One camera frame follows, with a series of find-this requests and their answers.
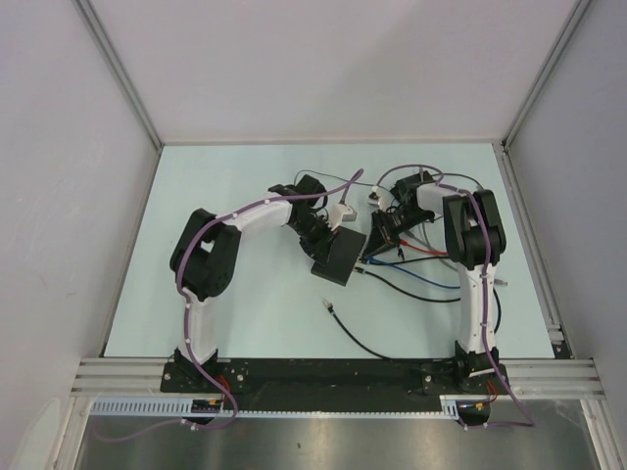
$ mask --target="cable connector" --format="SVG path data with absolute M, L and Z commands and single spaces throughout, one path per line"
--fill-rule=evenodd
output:
M 329 313 L 331 313 L 332 315 L 335 314 L 335 310 L 333 310 L 333 304 L 330 301 L 324 299 L 322 303 L 324 304 L 324 308 L 326 308 Z

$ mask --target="reflective floor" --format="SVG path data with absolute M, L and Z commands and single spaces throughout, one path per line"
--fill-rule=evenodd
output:
M 518 419 L 511 402 L 495 403 L 492 420 Z M 598 469 L 579 401 L 528 402 L 536 429 L 464 432 L 449 420 L 240 419 L 220 431 L 171 425 L 133 441 L 93 437 L 131 434 L 160 419 L 93 417 L 76 469 Z

